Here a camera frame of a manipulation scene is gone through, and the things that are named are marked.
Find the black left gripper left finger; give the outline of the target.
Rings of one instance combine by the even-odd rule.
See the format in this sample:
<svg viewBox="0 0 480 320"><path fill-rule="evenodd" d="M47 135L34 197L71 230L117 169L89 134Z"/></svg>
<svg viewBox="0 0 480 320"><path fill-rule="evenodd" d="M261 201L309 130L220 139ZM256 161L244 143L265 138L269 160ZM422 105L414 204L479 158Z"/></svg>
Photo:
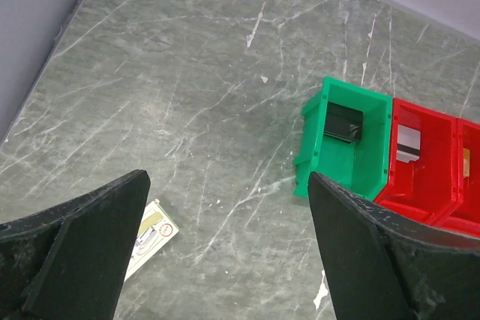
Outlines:
<svg viewBox="0 0 480 320"><path fill-rule="evenodd" d="M1 225L2 319L112 319L151 182L133 170Z"/></svg>

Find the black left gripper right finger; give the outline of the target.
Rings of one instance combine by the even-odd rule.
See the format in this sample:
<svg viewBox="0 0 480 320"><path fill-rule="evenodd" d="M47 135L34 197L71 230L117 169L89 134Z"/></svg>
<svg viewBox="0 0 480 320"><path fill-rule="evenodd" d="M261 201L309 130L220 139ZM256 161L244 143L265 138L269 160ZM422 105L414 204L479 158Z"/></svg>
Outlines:
<svg viewBox="0 0 480 320"><path fill-rule="evenodd" d="M337 319L478 319L479 240L313 172L308 199Z"/></svg>

